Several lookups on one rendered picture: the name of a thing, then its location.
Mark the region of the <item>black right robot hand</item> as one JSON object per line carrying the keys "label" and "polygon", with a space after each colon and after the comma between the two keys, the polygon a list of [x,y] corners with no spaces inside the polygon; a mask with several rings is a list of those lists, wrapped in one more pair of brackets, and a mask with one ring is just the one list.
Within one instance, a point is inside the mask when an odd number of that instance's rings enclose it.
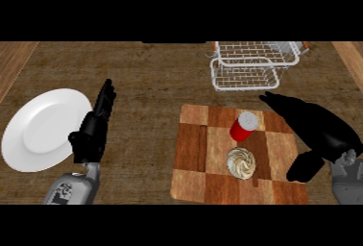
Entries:
{"label": "black right robot hand", "polygon": [[319,172],[324,160],[335,162],[350,150],[363,154],[363,141],[345,121],[321,106],[271,92],[260,96],[310,148],[295,158],[286,180],[305,183]]}

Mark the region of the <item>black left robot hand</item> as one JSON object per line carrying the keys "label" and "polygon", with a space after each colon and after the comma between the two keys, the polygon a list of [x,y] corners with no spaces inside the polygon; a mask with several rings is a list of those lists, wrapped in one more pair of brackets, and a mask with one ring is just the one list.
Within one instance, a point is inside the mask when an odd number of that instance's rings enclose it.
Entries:
{"label": "black left robot hand", "polygon": [[100,162],[102,160],[115,98],[112,80],[108,79],[97,94],[93,110],[84,117],[79,130],[68,135],[75,163]]}

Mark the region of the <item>red can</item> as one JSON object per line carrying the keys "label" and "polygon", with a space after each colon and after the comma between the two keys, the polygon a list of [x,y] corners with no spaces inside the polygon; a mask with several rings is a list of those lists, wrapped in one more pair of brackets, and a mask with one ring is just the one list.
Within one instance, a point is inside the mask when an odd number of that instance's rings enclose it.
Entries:
{"label": "red can", "polygon": [[258,117],[251,111],[239,114],[233,127],[230,128],[230,136],[236,142],[242,142],[258,128]]}

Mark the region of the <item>white round plate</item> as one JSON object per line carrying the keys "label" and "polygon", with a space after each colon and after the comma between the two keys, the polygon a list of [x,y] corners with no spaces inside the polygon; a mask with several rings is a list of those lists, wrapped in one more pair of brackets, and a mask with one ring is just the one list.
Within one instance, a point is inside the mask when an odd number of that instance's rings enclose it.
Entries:
{"label": "white round plate", "polygon": [[20,107],[1,138],[1,156],[16,171],[43,171],[68,158],[68,135],[90,111],[87,96],[71,88],[44,92]]}

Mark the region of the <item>cream swirl cupcake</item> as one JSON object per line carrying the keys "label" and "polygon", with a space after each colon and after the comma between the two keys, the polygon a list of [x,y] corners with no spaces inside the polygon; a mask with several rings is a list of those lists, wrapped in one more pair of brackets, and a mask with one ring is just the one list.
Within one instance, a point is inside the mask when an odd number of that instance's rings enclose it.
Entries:
{"label": "cream swirl cupcake", "polygon": [[227,154],[227,168],[231,175],[248,180],[257,169],[257,161],[252,153],[242,147],[236,147]]}

